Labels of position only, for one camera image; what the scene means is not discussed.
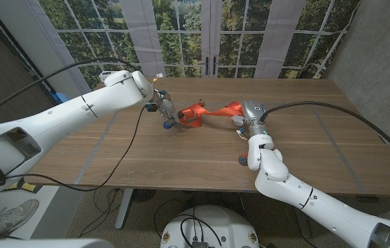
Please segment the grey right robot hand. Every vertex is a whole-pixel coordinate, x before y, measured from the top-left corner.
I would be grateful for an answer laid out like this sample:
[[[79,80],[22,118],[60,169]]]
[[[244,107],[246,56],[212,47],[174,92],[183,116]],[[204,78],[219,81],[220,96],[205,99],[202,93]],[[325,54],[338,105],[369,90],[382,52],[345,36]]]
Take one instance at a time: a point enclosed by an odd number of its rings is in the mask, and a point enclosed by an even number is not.
[[[239,127],[246,126],[250,136],[268,135],[265,124],[260,121],[261,116],[265,113],[263,105],[256,101],[246,100],[241,103],[241,107],[243,115],[232,116],[232,123]]]

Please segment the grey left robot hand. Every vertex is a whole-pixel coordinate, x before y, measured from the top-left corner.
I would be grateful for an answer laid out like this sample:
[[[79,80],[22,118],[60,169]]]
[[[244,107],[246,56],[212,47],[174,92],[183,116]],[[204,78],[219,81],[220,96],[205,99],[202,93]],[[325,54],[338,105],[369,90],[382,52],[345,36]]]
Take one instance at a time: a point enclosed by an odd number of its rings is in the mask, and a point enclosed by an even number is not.
[[[145,107],[148,112],[161,113],[165,119],[163,127],[167,130],[180,123],[182,115],[176,110],[170,95],[165,90],[154,89],[154,94]]]

